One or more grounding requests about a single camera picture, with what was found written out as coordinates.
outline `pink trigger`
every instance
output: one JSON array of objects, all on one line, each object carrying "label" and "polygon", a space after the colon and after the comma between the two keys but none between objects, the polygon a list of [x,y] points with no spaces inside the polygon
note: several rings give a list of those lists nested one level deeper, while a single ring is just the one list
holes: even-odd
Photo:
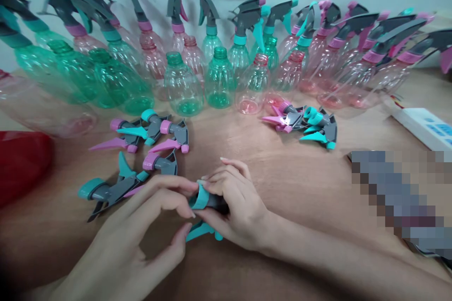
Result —
[{"label": "pink trigger", "polygon": [[178,143],[176,140],[168,139],[165,142],[162,142],[158,144],[157,146],[151,148],[149,151],[152,153],[158,152],[158,151],[164,151],[168,149],[179,149],[182,145]]}]

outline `green plastic bottle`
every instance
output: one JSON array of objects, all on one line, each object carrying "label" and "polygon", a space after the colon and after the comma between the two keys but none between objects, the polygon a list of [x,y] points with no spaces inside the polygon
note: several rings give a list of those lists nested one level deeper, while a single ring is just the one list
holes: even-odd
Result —
[{"label": "green plastic bottle", "polygon": [[89,51],[98,81],[98,102],[104,108],[118,107],[128,115],[140,115],[154,107],[149,85],[103,48]]},{"label": "green plastic bottle", "polygon": [[166,58],[168,67],[164,84],[172,109],[184,117],[199,114],[204,106],[201,83],[192,70],[184,64],[179,52],[168,52]]},{"label": "green plastic bottle", "polygon": [[277,38],[269,36],[264,40],[265,50],[258,48],[257,53],[263,53],[268,56],[268,69],[273,71],[279,65],[278,51],[276,49]]},{"label": "green plastic bottle", "polygon": [[47,45],[55,54],[57,69],[61,75],[77,86],[89,101],[94,100],[97,97],[94,62],[86,55],[74,51],[62,40],[52,40]]},{"label": "green plastic bottle", "polygon": [[217,109],[232,105],[237,87],[232,65],[224,47],[216,47],[204,78],[204,92],[209,106]]}]

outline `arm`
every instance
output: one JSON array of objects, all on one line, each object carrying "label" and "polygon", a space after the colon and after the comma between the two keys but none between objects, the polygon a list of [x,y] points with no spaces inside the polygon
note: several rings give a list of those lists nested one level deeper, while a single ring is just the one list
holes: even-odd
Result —
[{"label": "arm", "polygon": [[446,300],[451,284],[395,258],[303,227],[269,212],[254,188],[247,166],[225,166],[203,177],[205,189],[223,195],[230,215],[195,211],[227,239],[297,265],[372,300]]}]

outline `plastic bottle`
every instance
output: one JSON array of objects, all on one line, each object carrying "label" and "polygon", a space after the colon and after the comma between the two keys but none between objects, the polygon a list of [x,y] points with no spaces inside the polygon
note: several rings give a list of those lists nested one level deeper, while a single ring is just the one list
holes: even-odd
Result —
[{"label": "plastic bottle", "polygon": [[168,52],[166,57],[165,87],[172,109],[184,117],[199,114],[204,106],[201,83],[179,52]]},{"label": "plastic bottle", "polygon": [[155,97],[160,101],[168,101],[164,84],[165,72],[168,66],[165,54],[157,48],[152,39],[142,43],[141,48],[145,57],[146,69],[155,80],[153,83]]},{"label": "plastic bottle", "polygon": [[235,82],[232,65],[224,47],[216,47],[209,70],[205,76],[204,92],[209,106],[217,109],[229,107],[235,99]]},{"label": "plastic bottle", "polygon": [[304,53],[293,51],[271,74],[270,91],[266,95],[265,109],[273,113],[272,107],[279,107],[284,101],[292,101],[295,90],[303,74]]},{"label": "plastic bottle", "polygon": [[140,2],[138,0],[132,0],[132,3],[133,3],[135,15],[137,16],[138,26],[141,30],[141,34],[139,37],[140,45],[141,46],[143,46],[143,44],[146,45],[148,43],[148,41],[151,39],[154,42],[154,44],[157,46],[157,48],[160,51],[165,53],[165,47],[163,45],[163,40],[152,29],[151,22],[147,19],[144,10],[141,8]]},{"label": "plastic bottle", "polygon": [[128,115],[140,115],[154,107],[150,86],[132,69],[113,59],[104,49],[89,52],[99,82],[98,101],[104,108],[119,107]]},{"label": "plastic bottle", "polygon": [[207,18],[206,37],[202,42],[201,50],[206,57],[206,62],[210,63],[213,58],[215,48],[223,46],[217,35],[217,24],[215,22],[215,20],[219,19],[220,16],[218,15],[218,11],[212,0],[199,0],[199,5],[200,15],[198,25],[201,26],[204,19]]},{"label": "plastic bottle", "polygon": [[266,56],[268,56],[268,69],[270,72],[272,72],[276,67],[279,65],[279,59],[278,59],[278,51],[276,50],[276,42],[278,41],[277,38],[274,38],[273,36],[270,36],[267,38],[264,46],[265,50],[262,51],[260,48],[258,48],[258,53],[263,53]]},{"label": "plastic bottle", "polygon": [[94,75],[94,63],[89,57],[73,50],[62,40],[48,43],[56,57],[56,67],[60,74],[72,82],[88,100],[97,97],[97,81]]},{"label": "plastic bottle", "polygon": [[3,71],[0,109],[31,130],[59,138],[79,137],[97,123],[97,115],[87,105],[68,104],[44,91],[39,83]]},{"label": "plastic bottle", "polygon": [[253,64],[240,78],[235,93],[235,106],[240,113],[253,115],[261,111],[270,82],[267,63],[265,54],[256,54]]},{"label": "plastic bottle", "polygon": [[184,50],[182,60],[196,75],[201,86],[204,87],[204,74],[207,71],[206,57],[196,44],[196,38],[192,35],[184,38]]}]

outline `clear plastic bottle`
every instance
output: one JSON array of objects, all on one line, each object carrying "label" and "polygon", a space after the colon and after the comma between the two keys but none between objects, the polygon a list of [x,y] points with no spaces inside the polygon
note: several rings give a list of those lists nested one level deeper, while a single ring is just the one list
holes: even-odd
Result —
[{"label": "clear plastic bottle", "polygon": [[226,48],[216,47],[205,76],[204,92],[207,103],[217,109],[229,107],[234,101],[236,86]]},{"label": "clear plastic bottle", "polygon": [[348,104],[351,107],[366,110],[382,103],[385,97],[393,95],[410,75],[409,67],[412,63],[400,60],[378,69],[378,72],[362,82],[350,88]]},{"label": "clear plastic bottle", "polygon": [[108,49],[103,42],[100,42],[90,35],[74,37],[74,50],[76,52],[88,55],[88,52],[95,48]]},{"label": "clear plastic bottle", "polygon": [[58,72],[55,56],[49,50],[30,44],[15,48],[14,54],[27,76],[39,82],[53,96],[73,104],[87,101],[78,88]]},{"label": "clear plastic bottle", "polygon": [[171,40],[170,51],[182,53],[182,51],[184,50],[184,46],[185,46],[184,38],[187,36],[188,35],[185,32],[174,33],[173,38]]},{"label": "clear plastic bottle", "polygon": [[140,115],[154,107],[150,86],[132,69],[113,59],[102,48],[89,52],[99,82],[98,101],[104,108],[119,107],[128,115]]},{"label": "clear plastic bottle", "polygon": [[141,44],[147,71],[154,78],[153,92],[160,101],[168,101],[164,84],[165,72],[168,67],[165,54],[157,48],[152,39],[147,39]]},{"label": "clear plastic bottle", "polygon": [[201,83],[179,52],[168,52],[166,57],[165,87],[172,109],[184,117],[199,114],[204,106]]},{"label": "clear plastic bottle", "polygon": [[136,74],[141,76],[149,85],[152,85],[153,79],[146,71],[145,61],[140,52],[123,40],[110,41],[108,50],[114,59],[130,67]]},{"label": "clear plastic bottle", "polygon": [[261,111],[270,82],[267,63],[268,56],[256,54],[253,64],[241,76],[235,93],[235,106],[240,113],[253,115]]},{"label": "clear plastic bottle", "polygon": [[376,73],[374,63],[366,60],[354,62],[344,67],[332,79],[319,83],[317,101],[320,105],[338,110],[349,105],[348,94],[350,90],[367,82]]},{"label": "clear plastic bottle", "polygon": [[184,50],[181,55],[184,63],[190,67],[201,86],[204,87],[204,74],[207,72],[206,57],[196,44],[194,36],[190,35],[184,38]]},{"label": "clear plastic bottle", "polygon": [[3,71],[0,110],[29,129],[59,138],[81,136],[97,123],[97,115],[87,105],[68,104],[43,90],[39,83]]},{"label": "clear plastic bottle", "polygon": [[131,45],[137,51],[140,50],[140,43],[135,35],[133,35],[128,30],[126,30],[124,27],[122,27],[121,24],[119,23],[119,21],[118,22],[113,21],[113,22],[111,22],[111,24],[118,31],[119,35],[121,35],[121,38],[124,42]]},{"label": "clear plastic bottle", "polygon": [[299,83],[299,90],[302,93],[317,95],[318,84],[325,87],[327,81],[335,74],[339,48],[327,46],[320,52],[320,62],[314,69],[308,65],[307,70]]},{"label": "clear plastic bottle", "polygon": [[232,65],[235,81],[238,84],[243,72],[250,65],[250,55],[246,45],[234,44],[227,53],[227,59]]},{"label": "clear plastic bottle", "polygon": [[206,57],[206,62],[210,63],[216,47],[223,47],[220,38],[215,35],[207,34],[202,42],[202,52]]},{"label": "clear plastic bottle", "polygon": [[278,51],[276,50],[276,42],[278,39],[270,36],[264,41],[265,51],[258,48],[257,53],[263,53],[268,56],[268,69],[272,72],[279,65]]},{"label": "clear plastic bottle", "polygon": [[62,40],[48,43],[56,57],[56,66],[60,74],[72,82],[86,97],[92,101],[97,97],[97,81],[94,75],[94,63],[89,57],[73,50]]},{"label": "clear plastic bottle", "polygon": [[157,48],[165,53],[165,46],[163,45],[163,40],[161,37],[151,28],[150,30],[141,30],[140,34],[140,45],[146,45],[149,40],[152,40]]},{"label": "clear plastic bottle", "polygon": [[295,90],[303,74],[305,54],[293,51],[289,58],[271,74],[270,90],[265,98],[265,110],[273,113],[272,107],[279,107],[284,101],[292,101]]},{"label": "clear plastic bottle", "polygon": [[34,37],[36,39],[36,45],[44,49],[49,49],[47,44],[53,40],[62,40],[66,42],[69,46],[72,46],[72,41],[58,33],[52,32],[49,29],[36,32],[34,34]]}]

